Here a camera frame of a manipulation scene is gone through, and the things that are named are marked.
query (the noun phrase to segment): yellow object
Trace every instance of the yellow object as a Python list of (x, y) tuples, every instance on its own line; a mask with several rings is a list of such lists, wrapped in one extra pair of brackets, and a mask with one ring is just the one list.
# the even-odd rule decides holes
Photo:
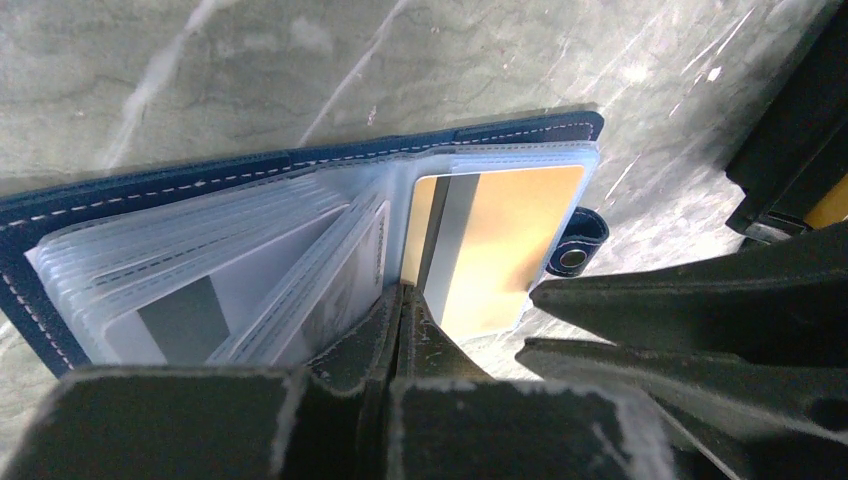
[(836, 184), (804, 218), (813, 228), (824, 228), (848, 219), (848, 175)]
[[(582, 166), (480, 175), (442, 315), (453, 338), (511, 328), (573, 201)], [(401, 277), (415, 283), (436, 178), (418, 181)]]

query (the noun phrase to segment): gray marble surface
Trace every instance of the gray marble surface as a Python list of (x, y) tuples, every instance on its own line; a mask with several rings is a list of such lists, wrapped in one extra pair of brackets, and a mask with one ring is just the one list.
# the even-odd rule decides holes
[[(588, 273), (708, 258), (739, 242), (721, 167), (837, 4), (0, 1), (0, 194), (588, 106), (607, 125), (582, 204), (612, 228)], [(526, 376), (515, 339), (576, 334), (526, 320), (463, 345)], [(54, 382), (0, 320), (0, 465)]]

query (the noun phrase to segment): gray magnetic stripe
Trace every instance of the gray magnetic stripe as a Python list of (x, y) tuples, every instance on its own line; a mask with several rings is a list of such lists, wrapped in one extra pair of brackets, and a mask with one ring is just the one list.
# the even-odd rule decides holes
[(437, 325), (442, 323), (453, 271), (456, 268), (456, 260), (459, 257), (459, 249), (465, 236), (465, 227), (471, 214), (471, 203), (474, 201), (479, 180), (480, 175), (476, 174), (457, 175), (451, 177), (448, 185), (442, 221), (424, 287), (424, 299), (427, 300), (427, 306)]
[(201, 365), (230, 331), (212, 279), (203, 277), (138, 309), (171, 365)]
[(445, 211), (445, 200), (448, 198), (448, 187), (451, 177), (438, 177), (436, 189), (433, 192), (433, 201), (430, 204), (430, 218), (427, 220), (427, 232), (424, 234), (424, 247), (421, 250), (421, 264), (418, 267), (418, 289), (423, 291), (427, 287), (427, 276), (430, 274), (430, 265), (433, 262), (433, 252), (436, 249), (436, 240), (439, 238), (439, 228), (442, 226), (442, 215)]

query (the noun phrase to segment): gold card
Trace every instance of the gold card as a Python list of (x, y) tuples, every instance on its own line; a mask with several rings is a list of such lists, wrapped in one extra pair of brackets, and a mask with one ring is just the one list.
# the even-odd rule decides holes
[(423, 286), (453, 338), (512, 328), (584, 174), (573, 165), (419, 179), (401, 279)]

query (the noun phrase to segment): blue leather cover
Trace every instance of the blue leather cover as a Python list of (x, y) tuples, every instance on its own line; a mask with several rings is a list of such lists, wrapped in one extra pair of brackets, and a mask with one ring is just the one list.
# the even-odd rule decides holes
[[(565, 232), (557, 242), (557, 248), (551, 255), (546, 270), (558, 277), (572, 278), (580, 275), (607, 238), (609, 238), (607, 222), (597, 212), (577, 207), (565, 227)], [(573, 254), (577, 254), (577, 260), (582, 258), (582, 261), (579, 263), (567, 261), (569, 258), (574, 258)]]
[(360, 143), (245, 155), (27, 192), (0, 200), (0, 307), (56, 375), (90, 363), (24, 257), (46, 234), (86, 220), (134, 212), (270, 175), (343, 159), (436, 146), (597, 140), (603, 118), (574, 112)]

